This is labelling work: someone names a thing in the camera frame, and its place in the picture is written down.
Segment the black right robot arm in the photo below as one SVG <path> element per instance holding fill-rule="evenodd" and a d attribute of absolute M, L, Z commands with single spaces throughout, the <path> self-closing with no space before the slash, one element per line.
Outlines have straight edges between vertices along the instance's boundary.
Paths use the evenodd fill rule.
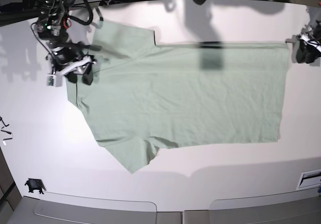
<path fill-rule="evenodd" d="M 78 76 L 86 85 L 93 82 L 92 67 L 96 59 L 85 53 L 85 50 L 100 51 L 101 47 L 72 42 L 67 32 L 71 22 L 88 26 L 93 21 L 93 11 L 88 0 L 83 0 L 89 13 L 88 20 L 84 21 L 69 14 L 75 1 L 45 0 L 38 19 L 31 25 L 35 38 L 48 52 L 46 60 L 51 67 L 47 80 L 49 86 L 61 86 L 64 77 L 71 83 L 76 83 Z"/>

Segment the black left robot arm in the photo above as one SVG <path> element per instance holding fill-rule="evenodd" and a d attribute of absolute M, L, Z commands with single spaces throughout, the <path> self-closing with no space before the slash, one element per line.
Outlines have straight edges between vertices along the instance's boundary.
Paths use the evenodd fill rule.
<path fill-rule="evenodd" d="M 283 88 L 290 68 L 286 38 L 311 36 L 320 9 L 130 5 L 99 8 L 75 40 L 102 46 L 95 83 L 149 80 L 163 88 Z"/>

